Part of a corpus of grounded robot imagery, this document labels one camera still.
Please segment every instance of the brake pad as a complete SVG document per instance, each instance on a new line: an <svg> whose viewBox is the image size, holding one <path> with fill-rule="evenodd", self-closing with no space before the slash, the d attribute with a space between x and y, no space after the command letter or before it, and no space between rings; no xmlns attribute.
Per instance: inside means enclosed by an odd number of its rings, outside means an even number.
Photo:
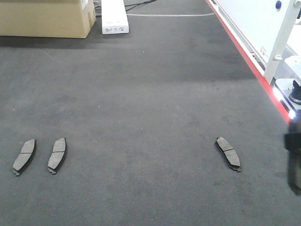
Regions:
<svg viewBox="0 0 301 226"><path fill-rule="evenodd" d="M20 154L16 158L13 170L16 176L19 176L32 161L34 154L36 152L37 140L32 139L24 143Z"/></svg>
<svg viewBox="0 0 301 226"><path fill-rule="evenodd" d="M67 143L66 138L61 138L55 142L53 146L52 154L48 161L48 170L52 174L56 174L56 172L61 167L64 162L67 154Z"/></svg>
<svg viewBox="0 0 301 226"><path fill-rule="evenodd" d="M239 157L228 141L225 138L219 137L215 144L218 150L222 153L228 166L237 172L241 172Z"/></svg>

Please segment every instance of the white device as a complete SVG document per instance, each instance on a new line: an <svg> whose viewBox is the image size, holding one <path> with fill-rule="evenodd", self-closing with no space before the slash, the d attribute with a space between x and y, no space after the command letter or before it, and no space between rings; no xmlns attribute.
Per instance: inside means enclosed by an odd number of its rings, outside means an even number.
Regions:
<svg viewBox="0 0 301 226"><path fill-rule="evenodd" d="M129 33L123 0L102 0L103 34Z"/></svg>

